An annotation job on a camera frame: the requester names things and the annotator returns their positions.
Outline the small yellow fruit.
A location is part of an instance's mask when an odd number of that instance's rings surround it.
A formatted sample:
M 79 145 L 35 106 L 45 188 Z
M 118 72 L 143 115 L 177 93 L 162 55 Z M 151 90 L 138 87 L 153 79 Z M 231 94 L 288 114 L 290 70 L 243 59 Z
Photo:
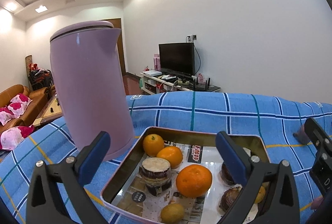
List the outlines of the small yellow fruit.
M 262 202 L 263 199 L 264 199 L 264 197 L 265 197 L 265 194 L 266 194 L 266 190 L 265 190 L 265 188 L 263 186 L 261 186 L 259 188 L 259 192 L 258 192 L 258 194 L 257 194 L 257 196 L 255 198 L 254 203 L 258 204 L 258 203 Z

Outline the small cut dark chestnut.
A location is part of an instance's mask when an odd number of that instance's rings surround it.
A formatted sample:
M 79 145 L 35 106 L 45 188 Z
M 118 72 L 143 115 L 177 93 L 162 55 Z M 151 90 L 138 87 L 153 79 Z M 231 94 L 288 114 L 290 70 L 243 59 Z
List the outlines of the small cut dark chestnut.
M 229 186 L 235 185 L 235 182 L 234 182 L 232 176 L 230 175 L 225 163 L 222 163 L 221 170 L 220 170 L 220 177 L 224 181 L 225 184 L 227 184 Z

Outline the large orange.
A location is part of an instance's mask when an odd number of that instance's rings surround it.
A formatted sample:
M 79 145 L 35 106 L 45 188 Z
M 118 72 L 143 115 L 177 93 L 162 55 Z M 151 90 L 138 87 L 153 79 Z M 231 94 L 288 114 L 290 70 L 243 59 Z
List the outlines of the large orange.
M 176 177 L 178 192 L 187 198 L 203 196 L 212 186 L 213 176 L 210 170 L 198 164 L 183 168 Z

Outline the cut sugarcane stump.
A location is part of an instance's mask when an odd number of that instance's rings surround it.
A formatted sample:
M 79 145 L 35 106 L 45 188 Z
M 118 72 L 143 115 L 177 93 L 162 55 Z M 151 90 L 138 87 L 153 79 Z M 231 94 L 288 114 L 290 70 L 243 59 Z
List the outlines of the cut sugarcane stump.
M 139 174 L 153 196 L 163 194 L 172 186 L 172 169 L 169 161 L 162 158 L 147 158 L 139 167 Z

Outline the small orange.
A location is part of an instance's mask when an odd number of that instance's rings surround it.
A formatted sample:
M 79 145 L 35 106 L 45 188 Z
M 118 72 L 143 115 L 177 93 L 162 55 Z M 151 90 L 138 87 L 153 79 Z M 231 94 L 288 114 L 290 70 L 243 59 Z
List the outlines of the small orange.
M 183 153 L 177 146 L 168 146 L 159 151 L 157 158 L 162 158 L 169 161 L 171 169 L 177 168 L 183 161 Z
M 155 157 L 164 148 L 164 140 L 157 134 L 150 134 L 144 138 L 142 145 L 149 157 Z

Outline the yellow-brown kiwi fruit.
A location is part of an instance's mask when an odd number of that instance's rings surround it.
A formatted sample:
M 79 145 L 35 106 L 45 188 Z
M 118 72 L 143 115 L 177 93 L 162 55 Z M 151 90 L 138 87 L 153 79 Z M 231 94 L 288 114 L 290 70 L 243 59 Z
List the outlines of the yellow-brown kiwi fruit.
M 160 212 L 162 223 L 179 223 L 185 215 L 184 207 L 179 203 L 171 203 Z

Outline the purple round fruit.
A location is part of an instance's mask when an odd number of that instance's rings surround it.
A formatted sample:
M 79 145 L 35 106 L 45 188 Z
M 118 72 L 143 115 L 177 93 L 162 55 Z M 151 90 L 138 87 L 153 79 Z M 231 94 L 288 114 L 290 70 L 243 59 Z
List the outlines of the purple round fruit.
M 304 130 L 304 124 L 300 126 L 297 132 L 293 133 L 293 137 L 302 145 L 307 145 L 311 141 Z

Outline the pink floral cushion front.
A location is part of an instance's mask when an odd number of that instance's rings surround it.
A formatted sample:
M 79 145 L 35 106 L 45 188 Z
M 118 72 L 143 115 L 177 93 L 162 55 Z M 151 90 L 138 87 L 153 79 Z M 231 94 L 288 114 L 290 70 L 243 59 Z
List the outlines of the pink floral cushion front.
M 25 138 L 34 131 L 34 126 L 12 127 L 1 133 L 1 150 L 13 151 Z

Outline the wooden coffee table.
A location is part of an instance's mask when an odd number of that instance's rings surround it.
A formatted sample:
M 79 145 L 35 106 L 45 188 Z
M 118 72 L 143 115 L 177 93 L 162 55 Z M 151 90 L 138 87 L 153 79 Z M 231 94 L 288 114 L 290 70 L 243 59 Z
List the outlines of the wooden coffee table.
M 59 117 L 62 117 L 62 110 L 57 94 L 54 94 L 38 114 L 38 117 L 33 122 L 33 126 L 40 127 L 46 125 Z

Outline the printed paper liner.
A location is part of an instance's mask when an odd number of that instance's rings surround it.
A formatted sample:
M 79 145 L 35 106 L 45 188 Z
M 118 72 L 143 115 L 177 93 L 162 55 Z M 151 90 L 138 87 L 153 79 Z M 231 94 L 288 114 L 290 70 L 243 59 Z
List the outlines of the printed paper liner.
M 145 153 L 140 154 L 129 165 L 132 169 L 129 178 L 116 191 L 115 198 L 109 202 L 113 207 L 126 212 L 128 217 L 135 220 L 147 219 L 151 223 L 161 223 L 161 210 L 171 203 L 179 203 L 184 207 L 185 214 L 181 223 L 217 223 L 225 212 L 220 208 L 220 202 L 225 191 L 229 190 L 220 176 L 223 160 L 218 150 L 213 146 L 197 146 L 188 144 L 177 146 L 183 153 L 183 161 L 171 171 L 171 187 L 157 196 L 149 193 L 144 180 L 139 174 L 139 167 L 148 158 Z M 210 189 L 198 198 L 187 198 L 180 194 L 176 187 L 176 177 L 179 172 L 191 165 L 198 164 L 211 171 L 213 180 Z

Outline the orange leather sofa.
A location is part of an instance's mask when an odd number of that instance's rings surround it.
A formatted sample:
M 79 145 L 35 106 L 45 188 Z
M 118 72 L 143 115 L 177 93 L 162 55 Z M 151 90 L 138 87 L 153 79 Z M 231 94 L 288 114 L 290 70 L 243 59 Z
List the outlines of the orange leather sofa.
M 16 126 L 31 126 L 49 97 L 48 87 L 30 91 L 22 84 L 1 92 L 1 133 Z

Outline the white tv stand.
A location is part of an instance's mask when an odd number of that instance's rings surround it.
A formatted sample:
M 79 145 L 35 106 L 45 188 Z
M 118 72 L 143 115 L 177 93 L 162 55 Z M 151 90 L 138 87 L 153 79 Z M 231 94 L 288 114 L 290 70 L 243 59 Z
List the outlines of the white tv stand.
M 188 84 L 182 83 L 181 79 L 167 81 L 158 76 L 150 76 L 141 73 L 142 87 L 141 90 L 149 95 L 161 94 L 164 92 L 191 91 Z

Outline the pink box beside television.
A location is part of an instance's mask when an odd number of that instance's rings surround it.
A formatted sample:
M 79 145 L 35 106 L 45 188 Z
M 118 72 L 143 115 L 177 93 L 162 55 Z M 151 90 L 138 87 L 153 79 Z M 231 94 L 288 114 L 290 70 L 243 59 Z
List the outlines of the pink box beside television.
M 154 54 L 154 69 L 156 71 L 160 71 L 161 67 L 160 67 L 160 55 L 159 54 Z

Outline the brown wooden door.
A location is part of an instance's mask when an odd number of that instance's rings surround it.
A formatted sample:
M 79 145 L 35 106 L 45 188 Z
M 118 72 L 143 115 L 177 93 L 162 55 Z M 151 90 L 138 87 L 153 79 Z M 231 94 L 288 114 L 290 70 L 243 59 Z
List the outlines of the brown wooden door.
M 105 21 L 112 23 L 114 28 L 120 28 L 120 30 L 122 30 L 122 21 L 120 18 L 105 19 Z M 120 32 L 120 35 L 119 35 L 119 38 L 117 41 L 117 50 L 118 50 L 118 57 L 119 57 L 121 73 L 122 73 L 122 76 L 125 76 L 127 72 L 126 72 L 126 63 L 125 63 L 125 58 L 124 58 L 122 32 Z

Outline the wall power socket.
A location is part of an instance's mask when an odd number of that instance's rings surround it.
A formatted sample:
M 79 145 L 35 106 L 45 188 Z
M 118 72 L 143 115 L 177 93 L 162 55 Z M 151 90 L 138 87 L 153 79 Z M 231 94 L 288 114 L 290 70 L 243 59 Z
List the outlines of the wall power socket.
M 186 37 L 186 41 L 187 42 L 194 42 L 195 40 L 197 40 L 197 36 L 195 34 L 192 34 L 192 35 L 188 35 Z

